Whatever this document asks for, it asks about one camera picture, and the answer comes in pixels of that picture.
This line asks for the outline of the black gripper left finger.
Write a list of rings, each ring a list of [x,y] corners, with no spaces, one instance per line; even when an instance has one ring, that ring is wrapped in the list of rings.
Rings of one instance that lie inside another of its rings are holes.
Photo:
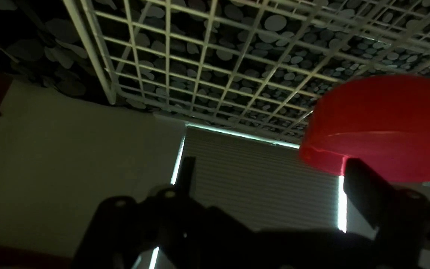
[[[178,175],[178,185],[182,194],[191,192],[194,170],[196,170],[196,158],[185,157],[181,163],[181,169]]]

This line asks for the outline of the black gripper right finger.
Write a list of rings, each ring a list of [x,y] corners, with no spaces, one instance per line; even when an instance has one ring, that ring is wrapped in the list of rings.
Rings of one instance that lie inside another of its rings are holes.
[[[363,160],[347,161],[345,192],[366,222],[379,233],[423,233],[424,195],[391,185]]]

